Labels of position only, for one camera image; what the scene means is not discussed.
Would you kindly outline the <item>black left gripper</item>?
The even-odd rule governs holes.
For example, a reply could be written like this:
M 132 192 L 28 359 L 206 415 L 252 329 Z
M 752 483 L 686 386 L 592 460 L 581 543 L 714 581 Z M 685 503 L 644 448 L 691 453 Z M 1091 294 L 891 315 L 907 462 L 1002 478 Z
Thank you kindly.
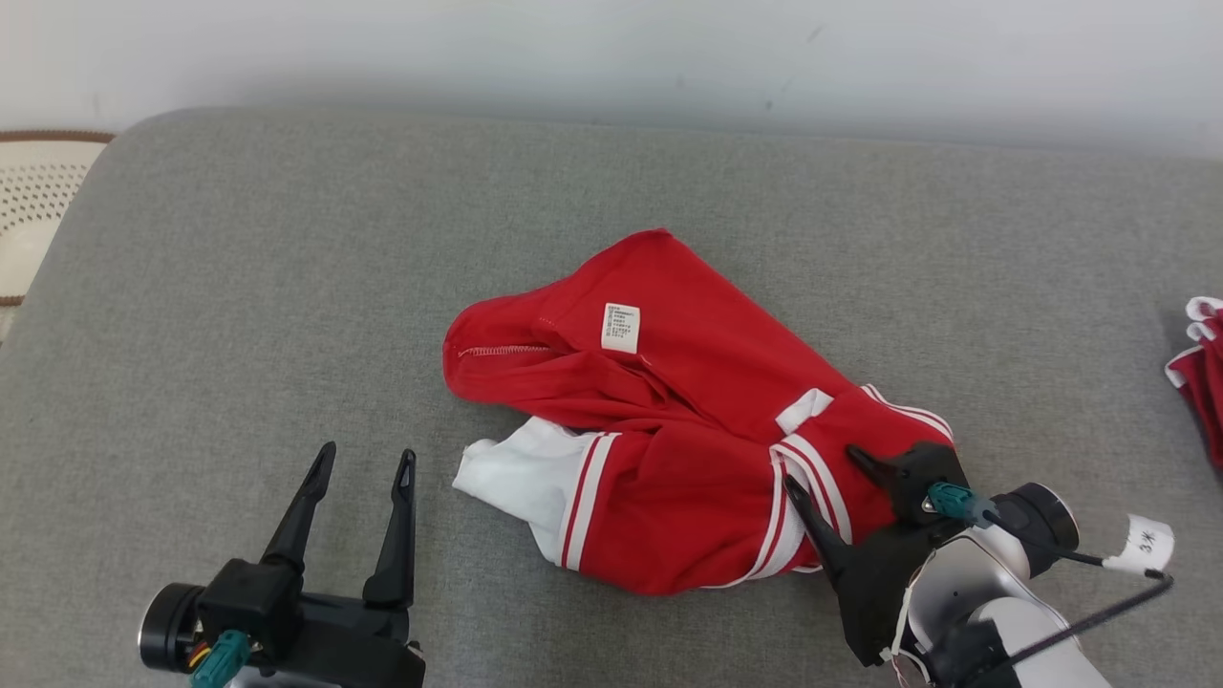
M 325 441 L 287 512 L 272 535 L 260 565 L 301 574 L 317 506 L 331 483 L 335 441 Z M 375 573 L 362 598 L 305 595 L 303 622 L 287 657 L 278 661 L 278 682 L 287 688 L 422 688 L 426 661 L 411 639 L 415 605 L 417 457 L 405 448 L 393 481 L 393 513 Z

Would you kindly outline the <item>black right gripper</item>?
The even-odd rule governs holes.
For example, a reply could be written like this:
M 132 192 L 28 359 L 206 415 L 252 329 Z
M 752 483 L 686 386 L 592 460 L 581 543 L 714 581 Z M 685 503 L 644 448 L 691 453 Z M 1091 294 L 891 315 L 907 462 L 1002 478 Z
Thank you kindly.
M 881 666 L 882 653 L 896 635 L 905 588 L 936 547 L 965 530 L 958 521 L 939 521 L 929 497 L 936 484 L 969 488 L 955 448 L 918 441 L 907 452 L 877 458 L 851 445 L 848 458 L 882 489 L 888 514 L 904 525 L 882 528 L 852 547 L 822 517 L 811 492 L 795 478 L 783 479 L 786 497 L 804 522 L 808 540 L 828 576 L 837 576 L 841 628 L 852 656 L 865 667 Z

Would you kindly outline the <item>red basketball jersey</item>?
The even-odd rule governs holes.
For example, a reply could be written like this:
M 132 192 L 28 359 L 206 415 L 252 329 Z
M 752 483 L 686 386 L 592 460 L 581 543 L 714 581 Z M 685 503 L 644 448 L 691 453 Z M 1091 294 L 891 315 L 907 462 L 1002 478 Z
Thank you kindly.
M 783 483 L 848 543 L 894 523 L 848 455 L 951 445 L 943 418 L 852 382 L 667 230 L 549 286 L 470 306 L 442 343 L 459 398 L 526 414 L 453 481 L 543 557 L 636 595 L 819 569 Z

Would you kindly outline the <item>stack of red jerseys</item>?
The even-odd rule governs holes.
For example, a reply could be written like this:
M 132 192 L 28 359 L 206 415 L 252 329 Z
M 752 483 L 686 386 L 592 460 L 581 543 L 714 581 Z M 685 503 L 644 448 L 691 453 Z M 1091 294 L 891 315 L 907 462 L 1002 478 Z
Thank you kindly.
M 1223 299 L 1192 297 L 1188 318 L 1192 347 L 1167 362 L 1166 378 L 1188 401 L 1210 463 L 1223 475 Z

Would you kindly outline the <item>white perforated mat brown rim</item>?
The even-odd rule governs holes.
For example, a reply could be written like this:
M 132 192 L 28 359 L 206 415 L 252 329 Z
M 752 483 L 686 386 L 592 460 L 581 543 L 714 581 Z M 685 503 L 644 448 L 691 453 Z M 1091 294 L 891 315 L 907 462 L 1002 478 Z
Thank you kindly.
M 113 139 L 83 130 L 0 131 L 0 345 L 79 185 Z

